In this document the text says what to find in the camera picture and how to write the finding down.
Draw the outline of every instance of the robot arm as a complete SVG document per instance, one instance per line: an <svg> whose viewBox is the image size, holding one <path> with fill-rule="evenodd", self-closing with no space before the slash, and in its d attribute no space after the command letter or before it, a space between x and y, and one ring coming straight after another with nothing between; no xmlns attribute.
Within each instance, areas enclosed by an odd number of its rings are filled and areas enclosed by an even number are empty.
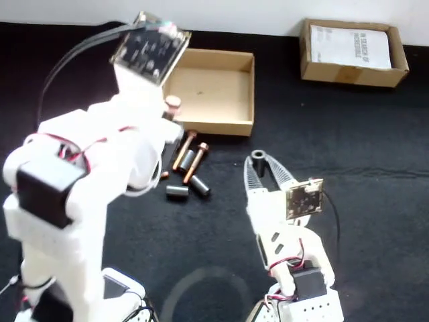
<svg viewBox="0 0 429 322"><path fill-rule="evenodd" d="M263 168L279 186L268 191ZM342 322L335 276L319 236L306 228L311 214L322 211L322 179L298 182L276 159L254 151L245 161L247 214L264 268L277 280L265 296L259 315L272 321Z"/></svg>
<svg viewBox="0 0 429 322"><path fill-rule="evenodd" d="M182 138L164 117L162 85L189 36L146 13L135 23L112 58L119 94L42 122L3 167L7 232L22 243L32 321L122 322L145 306L142 285L101 269L107 205L156 187L165 145ZM64 315L49 317L54 307ZM142 314L130 321L150 320Z"/></svg>

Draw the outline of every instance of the black fabric surface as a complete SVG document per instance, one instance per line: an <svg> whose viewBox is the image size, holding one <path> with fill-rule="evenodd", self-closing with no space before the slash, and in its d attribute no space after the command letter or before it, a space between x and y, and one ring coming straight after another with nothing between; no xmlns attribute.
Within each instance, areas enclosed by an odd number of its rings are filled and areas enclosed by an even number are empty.
<svg viewBox="0 0 429 322"><path fill-rule="evenodd" d="M0 25L1 164L31 132L49 69L75 43L106 28ZM64 69L46 97L44 119L117 92L108 63L115 46L90 50ZM429 49L407 46L412 71L388 90L300 80L296 38L195 32L191 46L255 53L253 134L200 138L211 148L198 171L212 188L207 202L193 195L169 203L164 182L146 196L112 203L104 265L141 281L163 322L244 321L273 283L245 212L243 161L260 148L296 178L326 180L343 225L336 275L346 321L423 320L429 314ZM0 184L0 199L8 193ZM330 208L310 226L334 262ZM16 273L17 242L7 237L3 216L0 230L3 285ZM13 320L14 298L12 290L0 297L0 320Z"/></svg>

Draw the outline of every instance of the screw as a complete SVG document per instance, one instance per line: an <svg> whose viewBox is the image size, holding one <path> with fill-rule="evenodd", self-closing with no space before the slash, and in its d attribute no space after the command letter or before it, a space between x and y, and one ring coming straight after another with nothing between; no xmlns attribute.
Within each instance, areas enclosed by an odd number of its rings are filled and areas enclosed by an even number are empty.
<svg viewBox="0 0 429 322"><path fill-rule="evenodd" d="M188 173L185 176L185 179L183 179L183 183L186 184L188 183L189 179L192 177L192 175L194 174L196 167L198 166L198 164L200 163L202 156L204 155L205 152L208 151L208 144L207 143L201 143L198 146L200 149L198 150L198 153L196 154L196 157L193 161L193 163L191 164Z"/></svg>
<svg viewBox="0 0 429 322"><path fill-rule="evenodd" d="M176 171L179 167L180 161L182 161L183 156L185 155L185 152L188 150L190 143L192 140L196 137L196 131L189 131L188 132L188 138L186 139L185 143L183 143L182 149L180 149L179 155L177 156L176 161L173 163L173 170Z"/></svg>
<svg viewBox="0 0 429 322"><path fill-rule="evenodd" d="M161 173L160 179L167 179L169 175L170 174L168 173L168 171L164 171L163 173Z"/></svg>
<svg viewBox="0 0 429 322"><path fill-rule="evenodd" d="M165 99L166 104L168 105L168 113L175 116L179 114L180 106L182 105L182 100L173 95L168 95Z"/></svg>

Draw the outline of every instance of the circuit board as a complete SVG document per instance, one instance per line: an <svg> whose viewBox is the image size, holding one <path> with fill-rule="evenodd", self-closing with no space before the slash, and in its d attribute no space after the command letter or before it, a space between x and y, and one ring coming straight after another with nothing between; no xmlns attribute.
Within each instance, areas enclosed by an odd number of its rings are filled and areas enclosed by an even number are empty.
<svg viewBox="0 0 429 322"><path fill-rule="evenodd" d="M141 12L111 62L132 70L153 84L162 86L189 45L190 34L173 23Z"/></svg>
<svg viewBox="0 0 429 322"><path fill-rule="evenodd" d="M323 179L299 182L289 187L286 193L286 219L295 219L322 211Z"/></svg>

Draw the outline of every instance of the open cardboard box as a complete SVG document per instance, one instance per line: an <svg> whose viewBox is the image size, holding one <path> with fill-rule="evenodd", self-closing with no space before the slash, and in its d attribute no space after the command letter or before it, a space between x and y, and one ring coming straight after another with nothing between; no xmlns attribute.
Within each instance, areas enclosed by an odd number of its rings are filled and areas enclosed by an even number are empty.
<svg viewBox="0 0 429 322"><path fill-rule="evenodd" d="M389 39L391 69L363 68L327 64L311 60L310 25L321 27L377 30L385 32ZM356 23L334 20L306 19L300 37L301 76L310 81L371 85L379 87L396 87L407 76L410 69L401 43L400 33L396 27L382 23Z"/></svg>
<svg viewBox="0 0 429 322"><path fill-rule="evenodd" d="M250 136L255 59L246 52L187 49L164 85L181 98L176 120L200 133Z"/></svg>

